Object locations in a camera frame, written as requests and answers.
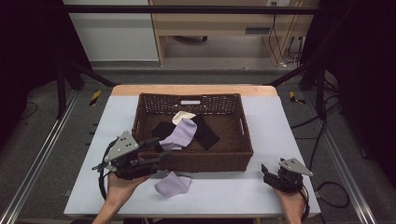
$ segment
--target lavender sock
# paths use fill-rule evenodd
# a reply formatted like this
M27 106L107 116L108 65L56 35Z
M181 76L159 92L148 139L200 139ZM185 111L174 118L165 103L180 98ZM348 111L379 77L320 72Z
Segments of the lavender sock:
M177 176L174 172L154 185L154 188L166 198L170 198L179 193L185 193L189 190L191 178L186 176Z
M182 119L172 134L160 141L163 150L181 150L191 142L197 125L190 119Z

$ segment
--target black cloth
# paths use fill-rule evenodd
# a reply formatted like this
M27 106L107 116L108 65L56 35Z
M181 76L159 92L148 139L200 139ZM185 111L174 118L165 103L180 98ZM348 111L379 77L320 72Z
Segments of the black cloth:
M195 140L206 150L209 150L213 145L219 141L219 137L206 124L202 115L197 115L191 119L197 125L197 132L195 133Z
M191 120L197 125L194 139L204 149L209 150L219 141L219 136L207 125L202 115L198 114ZM151 134L153 137L159 137L160 141L162 141L167 136L171 135L175 128L176 125L174 123L162 121L151 131ZM155 149L157 152L163 151L161 146L156 146Z

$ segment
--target sock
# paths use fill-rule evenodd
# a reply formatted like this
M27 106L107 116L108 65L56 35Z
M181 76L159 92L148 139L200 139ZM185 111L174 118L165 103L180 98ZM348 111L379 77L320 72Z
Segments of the sock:
M172 134L160 141L163 150L181 150L191 142L197 125L190 119L182 119Z

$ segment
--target brown wicker basket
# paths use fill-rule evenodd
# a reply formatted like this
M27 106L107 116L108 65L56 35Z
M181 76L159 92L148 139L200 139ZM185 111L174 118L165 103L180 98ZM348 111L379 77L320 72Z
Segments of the brown wicker basket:
M180 110L201 114L219 141L205 150L195 140L181 151L173 151L162 161L160 170L182 172L246 171L253 149L240 94L169 95L141 93L134 119L133 136L137 141L152 138L151 131L161 122L171 122ZM144 158L158 156L153 148Z

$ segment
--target wooden table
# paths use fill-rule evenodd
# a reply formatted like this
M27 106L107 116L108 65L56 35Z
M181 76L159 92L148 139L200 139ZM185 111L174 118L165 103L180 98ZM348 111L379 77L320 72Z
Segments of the wooden table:
M164 198L154 185L164 172L153 175L119 211L120 217L281 217L279 200L262 182L261 164L270 172L280 158L303 162L276 89L267 86L120 85L114 88L81 166L64 213L71 217L96 215L104 200L98 174L92 170L107 145L123 131L131 131L141 92L171 94L241 93L254 155L245 172L177 173L192 178L187 193ZM320 213L310 179L304 184L310 197L310 216Z

